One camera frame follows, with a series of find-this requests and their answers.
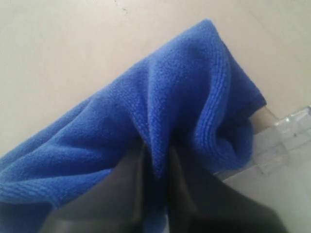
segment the white surface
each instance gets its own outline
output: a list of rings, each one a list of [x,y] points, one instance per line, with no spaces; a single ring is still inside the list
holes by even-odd
[[[257,130],[311,100],[311,1],[1,0],[0,154],[204,18],[262,90]]]

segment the fabric texture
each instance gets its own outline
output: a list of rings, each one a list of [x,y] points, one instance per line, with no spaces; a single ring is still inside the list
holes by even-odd
[[[139,136],[155,176],[146,232],[160,232],[170,139],[187,143],[212,172],[240,168],[252,153],[248,118],[265,104],[204,20],[0,159],[0,232],[38,232],[52,209],[102,180]]]

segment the blue microfiber towel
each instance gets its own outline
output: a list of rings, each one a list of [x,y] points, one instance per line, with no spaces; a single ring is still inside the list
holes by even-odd
[[[212,172],[240,168],[252,152],[248,118],[265,104],[204,20],[0,159],[0,232],[37,232],[52,209],[109,174],[138,136],[157,190],[146,232],[159,232],[170,138]]]

